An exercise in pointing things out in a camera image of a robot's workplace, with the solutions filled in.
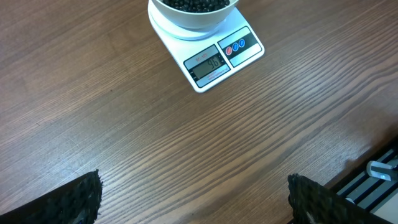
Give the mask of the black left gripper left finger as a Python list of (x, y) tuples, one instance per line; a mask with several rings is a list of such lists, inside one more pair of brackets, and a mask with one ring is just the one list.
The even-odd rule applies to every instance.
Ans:
[(94, 224), (102, 201), (103, 182), (97, 170), (1, 215), (1, 223)]

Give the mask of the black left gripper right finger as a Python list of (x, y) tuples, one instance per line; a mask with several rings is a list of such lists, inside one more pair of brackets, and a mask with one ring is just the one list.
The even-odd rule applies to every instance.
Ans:
[(293, 224), (388, 224), (303, 175), (292, 174), (287, 180)]

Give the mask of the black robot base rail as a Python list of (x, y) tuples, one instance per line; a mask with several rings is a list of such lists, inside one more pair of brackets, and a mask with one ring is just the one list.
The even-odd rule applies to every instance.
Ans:
[(397, 138), (344, 176), (331, 191), (389, 223), (397, 223)]

